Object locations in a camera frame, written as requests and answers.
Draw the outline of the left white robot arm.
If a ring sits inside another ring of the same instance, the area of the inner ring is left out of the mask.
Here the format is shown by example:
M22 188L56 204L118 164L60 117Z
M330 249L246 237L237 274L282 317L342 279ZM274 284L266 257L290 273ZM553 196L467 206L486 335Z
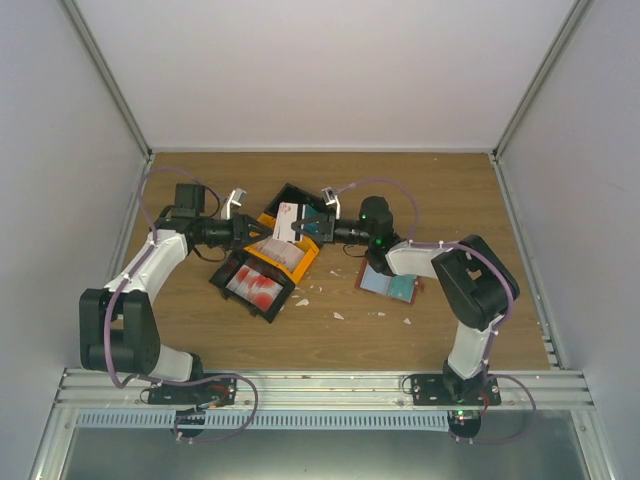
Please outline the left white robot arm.
M171 385L185 404L203 398L205 378L195 372L196 356L162 344L153 303L174 269L197 247L225 251L266 239L272 230L235 211L245 195L232 191L218 219L204 213L208 188L179 183L173 204L151 222L145 243L124 270L79 299L81 365L106 372L119 389L135 379Z

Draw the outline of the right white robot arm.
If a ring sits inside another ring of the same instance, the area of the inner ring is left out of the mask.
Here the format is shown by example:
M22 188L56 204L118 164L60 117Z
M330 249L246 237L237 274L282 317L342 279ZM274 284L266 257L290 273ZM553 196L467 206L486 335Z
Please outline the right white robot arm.
M458 242L403 239L394 230L384 198L365 198L356 220L339 217L333 193L327 200L330 211L291 221L291 230L321 244L364 245L369 266L379 274L436 279L458 321L443 365L443 393L453 404L468 403L488 382L494 337L520 295L513 275L478 235Z

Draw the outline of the brown leather card holder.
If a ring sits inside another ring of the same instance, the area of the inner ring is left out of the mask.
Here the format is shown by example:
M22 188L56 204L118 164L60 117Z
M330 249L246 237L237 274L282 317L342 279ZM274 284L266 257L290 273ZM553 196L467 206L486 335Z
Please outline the brown leather card holder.
M415 275L387 276L376 272L364 259L356 277L355 287L365 292L412 305L424 282Z

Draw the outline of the white red-print credit card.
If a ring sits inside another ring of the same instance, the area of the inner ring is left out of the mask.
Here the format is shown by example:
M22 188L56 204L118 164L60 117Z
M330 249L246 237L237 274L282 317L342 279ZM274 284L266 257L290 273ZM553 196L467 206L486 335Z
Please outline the white red-print credit card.
M292 224L299 220L298 213L299 205L296 203L281 202L279 204L273 228L273 238L275 240L289 243L299 241L300 234L292 227Z

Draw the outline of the teal credit card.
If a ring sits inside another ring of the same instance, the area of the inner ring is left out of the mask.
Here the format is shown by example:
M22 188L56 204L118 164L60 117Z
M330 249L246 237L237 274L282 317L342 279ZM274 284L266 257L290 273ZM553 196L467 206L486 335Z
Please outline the teal credit card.
M411 304L414 300L417 279L413 275L391 278L387 295L395 300Z

